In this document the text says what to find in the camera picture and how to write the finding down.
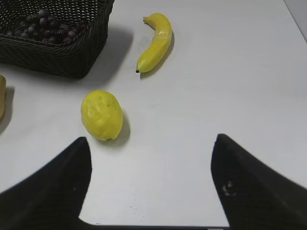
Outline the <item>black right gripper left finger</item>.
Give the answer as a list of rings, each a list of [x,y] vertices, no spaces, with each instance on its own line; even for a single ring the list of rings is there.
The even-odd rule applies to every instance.
[[[2,230],[81,230],[92,174],[89,144],[79,137],[37,172],[0,194]]]

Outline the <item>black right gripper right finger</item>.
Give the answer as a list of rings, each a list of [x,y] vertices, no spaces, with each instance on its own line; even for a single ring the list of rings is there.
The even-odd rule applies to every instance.
[[[305,230],[307,190],[226,134],[216,138],[211,174],[232,230]]]

